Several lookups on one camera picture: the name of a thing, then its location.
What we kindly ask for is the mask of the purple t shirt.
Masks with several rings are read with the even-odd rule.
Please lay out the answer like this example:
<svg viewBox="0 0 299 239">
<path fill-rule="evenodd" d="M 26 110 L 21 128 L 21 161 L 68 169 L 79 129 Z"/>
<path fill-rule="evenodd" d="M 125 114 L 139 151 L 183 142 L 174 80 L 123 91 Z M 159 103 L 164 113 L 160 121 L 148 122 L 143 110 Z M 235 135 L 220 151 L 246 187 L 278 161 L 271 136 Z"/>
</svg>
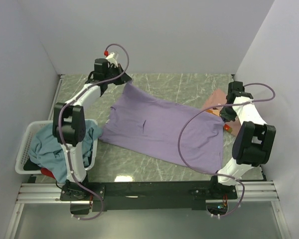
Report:
<svg viewBox="0 0 299 239">
<path fill-rule="evenodd" d="M 223 121 L 127 83 L 100 140 L 166 162 L 215 173 L 223 162 Z"/>
</svg>

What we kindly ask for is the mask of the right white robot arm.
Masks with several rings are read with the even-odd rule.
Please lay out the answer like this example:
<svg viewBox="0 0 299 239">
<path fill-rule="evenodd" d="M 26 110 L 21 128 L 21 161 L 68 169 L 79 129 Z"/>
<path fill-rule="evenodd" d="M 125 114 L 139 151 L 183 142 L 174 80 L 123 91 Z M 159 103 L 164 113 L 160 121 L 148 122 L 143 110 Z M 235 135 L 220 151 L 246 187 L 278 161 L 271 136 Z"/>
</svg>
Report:
<svg viewBox="0 0 299 239">
<path fill-rule="evenodd" d="M 276 128 L 260 116 L 252 99 L 237 97 L 233 104 L 218 104 L 224 121 L 238 118 L 241 127 L 232 147 L 232 157 L 210 180 L 214 191 L 229 192 L 250 169 L 269 161 Z"/>
</svg>

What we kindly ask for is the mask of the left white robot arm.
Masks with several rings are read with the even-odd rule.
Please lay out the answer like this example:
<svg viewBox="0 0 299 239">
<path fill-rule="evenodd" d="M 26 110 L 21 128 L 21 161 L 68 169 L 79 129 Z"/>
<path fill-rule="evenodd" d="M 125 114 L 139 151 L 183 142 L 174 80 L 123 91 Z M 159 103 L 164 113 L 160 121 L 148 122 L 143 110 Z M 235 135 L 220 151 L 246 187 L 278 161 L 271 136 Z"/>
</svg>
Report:
<svg viewBox="0 0 299 239">
<path fill-rule="evenodd" d="M 56 103 L 53 113 L 52 134 L 61 144 L 66 161 L 66 180 L 82 183 L 87 177 L 82 153 L 86 133 L 84 110 L 96 102 L 109 84 L 122 85 L 131 80 L 117 62 L 114 53 L 94 62 L 83 88 L 65 103 Z"/>
</svg>

